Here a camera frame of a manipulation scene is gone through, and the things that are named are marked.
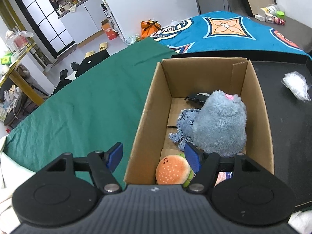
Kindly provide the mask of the hamburger plush toy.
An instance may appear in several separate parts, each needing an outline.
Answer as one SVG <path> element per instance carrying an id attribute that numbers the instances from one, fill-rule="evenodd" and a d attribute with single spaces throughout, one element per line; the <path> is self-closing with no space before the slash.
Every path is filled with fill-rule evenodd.
<path id="1" fill-rule="evenodd" d="M 155 172 L 156 182 L 159 185 L 182 185 L 184 188 L 190 184 L 195 176 L 185 158 L 184 153 L 168 155 L 158 164 Z"/>

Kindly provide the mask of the grey fluffy plush toy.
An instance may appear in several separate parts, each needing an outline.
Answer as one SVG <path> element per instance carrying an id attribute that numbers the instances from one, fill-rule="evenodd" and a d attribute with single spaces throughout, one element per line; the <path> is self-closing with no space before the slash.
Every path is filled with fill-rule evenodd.
<path id="1" fill-rule="evenodd" d="M 214 91 L 194 120 L 193 144 L 206 153 L 234 157 L 246 144 L 246 106 L 237 95 Z"/>

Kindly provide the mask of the blue patterned plush toy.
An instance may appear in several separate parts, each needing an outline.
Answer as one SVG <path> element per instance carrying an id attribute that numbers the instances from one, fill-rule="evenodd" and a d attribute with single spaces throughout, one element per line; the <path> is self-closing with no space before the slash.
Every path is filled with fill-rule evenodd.
<path id="1" fill-rule="evenodd" d="M 171 132 L 168 135 L 169 139 L 183 152 L 187 143 L 194 142 L 193 124 L 199 113 L 200 109 L 183 109 L 177 118 L 177 132 Z"/>

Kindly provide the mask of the brown cardboard box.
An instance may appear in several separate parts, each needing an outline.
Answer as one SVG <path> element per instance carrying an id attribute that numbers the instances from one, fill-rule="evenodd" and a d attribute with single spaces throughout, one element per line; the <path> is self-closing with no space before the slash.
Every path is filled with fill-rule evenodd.
<path id="1" fill-rule="evenodd" d="M 164 59 L 156 66 L 134 139 L 126 184 L 167 184 L 157 167 L 193 143 L 223 157 L 245 153 L 270 172 L 273 144 L 264 96 L 247 58 Z"/>

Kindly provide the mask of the clear plastic bag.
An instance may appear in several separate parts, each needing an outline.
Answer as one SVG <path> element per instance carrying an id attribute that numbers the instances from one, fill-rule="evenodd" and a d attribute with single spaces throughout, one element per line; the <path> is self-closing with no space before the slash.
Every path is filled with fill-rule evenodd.
<path id="1" fill-rule="evenodd" d="M 307 84 L 305 77 L 297 71 L 289 72 L 282 78 L 282 83 L 301 101 L 311 101 L 308 90 L 311 84 Z"/>

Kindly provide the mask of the green cloth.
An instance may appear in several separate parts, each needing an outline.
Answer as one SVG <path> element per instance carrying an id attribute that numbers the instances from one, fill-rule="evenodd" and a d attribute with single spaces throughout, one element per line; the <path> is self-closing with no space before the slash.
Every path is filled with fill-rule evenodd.
<path id="1" fill-rule="evenodd" d="M 26 117 L 8 134 L 5 153 L 37 172 L 62 153 L 84 157 L 121 142 L 114 177 L 123 184 L 155 67 L 173 53 L 147 38 L 113 54 Z"/>

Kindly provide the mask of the black shallow tray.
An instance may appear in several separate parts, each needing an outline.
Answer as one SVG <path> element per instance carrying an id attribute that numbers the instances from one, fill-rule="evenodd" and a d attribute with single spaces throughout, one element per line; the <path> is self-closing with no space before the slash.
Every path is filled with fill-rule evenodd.
<path id="1" fill-rule="evenodd" d="M 296 211 L 311 209 L 311 102 L 298 100 L 282 83 L 286 73 L 296 71 L 310 85 L 310 56 L 305 53 L 229 50 L 176 54 L 174 57 L 242 57 L 252 61 L 267 106 L 275 175 L 295 193 Z"/>

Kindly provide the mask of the black dice cushion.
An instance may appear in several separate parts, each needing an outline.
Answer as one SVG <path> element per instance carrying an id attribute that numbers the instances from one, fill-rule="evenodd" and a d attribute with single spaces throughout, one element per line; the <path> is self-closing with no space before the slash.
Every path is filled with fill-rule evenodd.
<path id="1" fill-rule="evenodd" d="M 99 51 L 89 57 L 86 57 L 83 59 L 82 63 L 80 64 L 78 70 L 76 71 L 75 77 L 78 78 L 94 66 L 98 65 L 101 63 L 103 60 L 107 59 L 110 57 L 109 53 L 107 50 L 102 50 Z"/>

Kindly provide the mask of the yellow slipper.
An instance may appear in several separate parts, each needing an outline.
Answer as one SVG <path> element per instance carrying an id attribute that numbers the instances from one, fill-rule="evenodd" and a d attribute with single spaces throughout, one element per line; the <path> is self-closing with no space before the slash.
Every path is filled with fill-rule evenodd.
<path id="1" fill-rule="evenodd" d="M 90 56 L 92 56 L 93 54 L 95 54 L 95 51 L 94 51 L 94 50 L 89 51 L 89 52 L 87 52 L 87 53 L 85 54 L 85 58 L 90 57 Z"/>
<path id="2" fill-rule="evenodd" d="M 103 51 L 106 50 L 108 48 L 108 43 L 107 42 L 103 42 L 99 44 L 99 51 Z"/>

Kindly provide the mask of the orange cardboard box on floor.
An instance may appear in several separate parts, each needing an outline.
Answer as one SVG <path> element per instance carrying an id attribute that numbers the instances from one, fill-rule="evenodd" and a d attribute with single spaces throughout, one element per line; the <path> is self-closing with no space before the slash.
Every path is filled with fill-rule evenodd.
<path id="1" fill-rule="evenodd" d="M 118 32 L 111 19 L 105 19 L 102 21 L 102 30 L 106 33 L 109 40 L 116 39 L 118 37 Z"/>

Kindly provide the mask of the blue patterned blanket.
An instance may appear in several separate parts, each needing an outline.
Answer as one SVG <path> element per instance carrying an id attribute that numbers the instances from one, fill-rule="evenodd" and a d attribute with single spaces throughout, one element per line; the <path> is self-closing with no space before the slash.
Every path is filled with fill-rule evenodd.
<path id="1" fill-rule="evenodd" d="M 182 20 L 160 29 L 150 37 L 177 53 L 260 50 L 306 54 L 274 25 L 264 25 L 258 20 L 226 11 L 209 12 Z"/>

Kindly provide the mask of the white kitchen cabinet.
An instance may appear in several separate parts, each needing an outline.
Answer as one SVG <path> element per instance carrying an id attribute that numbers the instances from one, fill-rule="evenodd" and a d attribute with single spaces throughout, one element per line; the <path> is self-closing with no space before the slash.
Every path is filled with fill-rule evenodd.
<path id="1" fill-rule="evenodd" d="M 78 46 L 83 46 L 101 35 L 102 21 L 110 20 L 103 11 L 104 0 L 83 0 L 74 12 L 59 16 L 69 35 Z"/>

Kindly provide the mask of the orange bag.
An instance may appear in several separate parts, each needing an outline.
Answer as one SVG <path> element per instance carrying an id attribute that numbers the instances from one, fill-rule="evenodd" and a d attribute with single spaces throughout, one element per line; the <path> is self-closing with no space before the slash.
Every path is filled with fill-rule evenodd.
<path id="1" fill-rule="evenodd" d="M 148 20 L 141 22 L 141 39 L 145 39 L 146 37 L 154 34 L 161 30 L 161 25 L 158 21 Z"/>

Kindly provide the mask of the grey bench seat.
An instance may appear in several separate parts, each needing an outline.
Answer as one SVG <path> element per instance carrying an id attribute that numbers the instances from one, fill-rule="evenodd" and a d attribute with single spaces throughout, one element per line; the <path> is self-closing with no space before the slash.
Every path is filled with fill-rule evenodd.
<path id="1" fill-rule="evenodd" d="M 286 18 L 285 25 L 278 25 L 261 22 L 246 14 L 242 16 L 243 25 L 256 39 L 251 49 L 311 55 L 310 27 L 291 18 Z"/>

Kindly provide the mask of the black framed glass door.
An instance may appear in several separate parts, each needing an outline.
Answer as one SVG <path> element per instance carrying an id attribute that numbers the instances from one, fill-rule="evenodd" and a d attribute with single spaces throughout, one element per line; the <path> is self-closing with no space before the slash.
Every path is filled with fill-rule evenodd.
<path id="1" fill-rule="evenodd" d="M 50 0 L 15 0 L 35 34 L 54 58 L 74 44 Z"/>

